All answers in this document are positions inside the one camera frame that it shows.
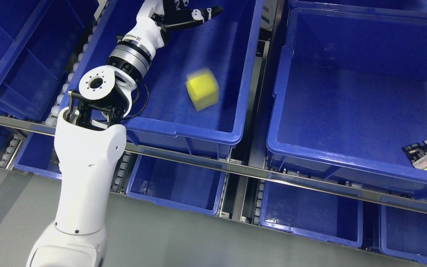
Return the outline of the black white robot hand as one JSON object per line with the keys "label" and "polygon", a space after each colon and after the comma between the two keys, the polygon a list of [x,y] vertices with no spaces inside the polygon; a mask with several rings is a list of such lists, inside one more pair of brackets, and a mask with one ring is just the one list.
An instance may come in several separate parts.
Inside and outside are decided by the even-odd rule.
{"label": "black white robot hand", "polygon": [[163,0],[164,13],[153,13],[151,19],[164,32],[176,32],[205,24],[224,11],[222,6],[188,9],[188,4],[188,0]]}

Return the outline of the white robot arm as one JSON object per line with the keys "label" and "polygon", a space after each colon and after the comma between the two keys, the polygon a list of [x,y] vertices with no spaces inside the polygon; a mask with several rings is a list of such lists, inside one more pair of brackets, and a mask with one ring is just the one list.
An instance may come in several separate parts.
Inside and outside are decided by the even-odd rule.
{"label": "white robot arm", "polygon": [[106,64],[86,72],[57,118],[54,148],[62,186],[55,220],[43,231],[27,267],[101,267],[110,186],[126,148],[132,92],[167,42],[165,18],[188,0],[146,0],[136,25],[117,43]]}

